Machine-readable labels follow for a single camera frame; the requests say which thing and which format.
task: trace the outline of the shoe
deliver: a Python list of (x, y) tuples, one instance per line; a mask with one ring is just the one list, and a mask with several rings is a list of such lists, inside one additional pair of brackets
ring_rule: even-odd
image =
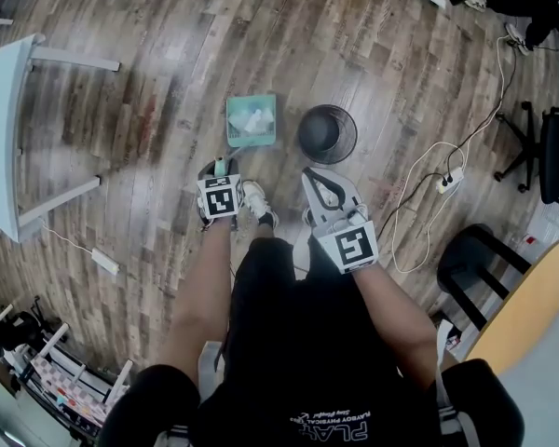
[(255, 181), (244, 181), (242, 189), (244, 190), (244, 204), (252, 212), (252, 215), (259, 220), (266, 213), (271, 214), (273, 228), (275, 229), (280, 224), (280, 217), (269, 207), (269, 203), (265, 198), (265, 191), (261, 188), (261, 185)]
[[(320, 196), (323, 198), (323, 201), (326, 205), (331, 207), (332, 205), (337, 204), (336, 194), (325, 187), (322, 183), (317, 183), (317, 188), (319, 189)], [(316, 226), (315, 220), (313, 219), (313, 212), (310, 210), (310, 207), (307, 207), (305, 211), (302, 212), (302, 221), (305, 223), (305, 225), (311, 228)]]
[(464, 0), (464, 3), (470, 7), (474, 8), (478, 11), (485, 11), (486, 10), (486, 0)]
[(515, 28), (515, 25), (511, 23), (505, 23), (505, 31), (510, 36), (510, 38), (516, 43), (516, 46), (520, 50), (524, 56), (528, 56), (530, 54), (530, 50), (525, 45), (525, 40), (522, 34)]

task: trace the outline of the wooden floor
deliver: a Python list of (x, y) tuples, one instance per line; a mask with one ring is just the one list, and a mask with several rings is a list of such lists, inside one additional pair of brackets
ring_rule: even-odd
[[(49, 225), (99, 247), (122, 265), (113, 278), (83, 252), (44, 231), (23, 245), (0, 233), (0, 303), (23, 295), (70, 323), (94, 364), (146, 365), (157, 354), (170, 308), (198, 250), (198, 171), (225, 152), (225, 99), (273, 92), (281, 110), (279, 140), (239, 157), (244, 179), (256, 179), (281, 218), (278, 235), (297, 242), (307, 263), (300, 173), (309, 162), (294, 135), (308, 108), (346, 108), (360, 132), (352, 156), (334, 166), (354, 181), (377, 229), (401, 194), (412, 163), (434, 142), (460, 142), (491, 111), (500, 75), (491, 12), (426, 0), (8, 0), (16, 7), (0, 46), (35, 32), (52, 47), (119, 60), (118, 74), (39, 63), (30, 74), (20, 119), (20, 205), (100, 174), (102, 185), (54, 210)], [(509, 78), (513, 54), (501, 45)], [(520, 123), (519, 101), (536, 112), (559, 103), (559, 65), (551, 52), (519, 58), (503, 108)], [(520, 195), (524, 175), (504, 183), (492, 173), (519, 150), (494, 123), (472, 141), (466, 181), (431, 230), (429, 260), (401, 275), (390, 257), (392, 222), (381, 237), (381, 263), (424, 308), (443, 301), (435, 266), (448, 239), (471, 223), (490, 225), (516, 243), (538, 188)], [(445, 171), (437, 149), (412, 176)], [(459, 165), (456, 156), (453, 164)], [(443, 203), (425, 183), (402, 209), (396, 246), (400, 268), (424, 257), (427, 223)], [(247, 213), (233, 236), (233, 265), (256, 223)], [(484, 287), (471, 296), (484, 298)], [(468, 321), (455, 304), (446, 311)]]

